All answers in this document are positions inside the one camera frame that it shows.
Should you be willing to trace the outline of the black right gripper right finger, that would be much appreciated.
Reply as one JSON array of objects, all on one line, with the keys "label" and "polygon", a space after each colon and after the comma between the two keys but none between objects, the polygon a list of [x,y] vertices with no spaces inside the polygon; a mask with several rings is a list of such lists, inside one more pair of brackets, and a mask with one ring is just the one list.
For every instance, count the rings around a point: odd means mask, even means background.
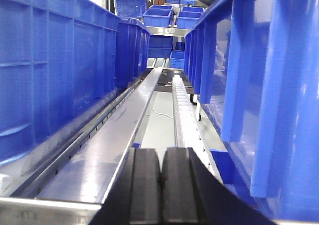
[{"label": "black right gripper right finger", "polygon": [[165,225],[271,225],[226,189],[192,148],[168,148],[162,165]]}]

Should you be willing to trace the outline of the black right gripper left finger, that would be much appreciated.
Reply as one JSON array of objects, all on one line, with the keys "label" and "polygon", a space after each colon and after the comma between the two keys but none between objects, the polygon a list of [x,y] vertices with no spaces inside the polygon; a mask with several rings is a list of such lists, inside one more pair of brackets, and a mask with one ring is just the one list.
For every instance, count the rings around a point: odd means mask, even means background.
[{"label": "black right gripper left finger", "polygon": [[130,149],[124,167],[91,225],[159,225],[160,165],[154,149]]}]

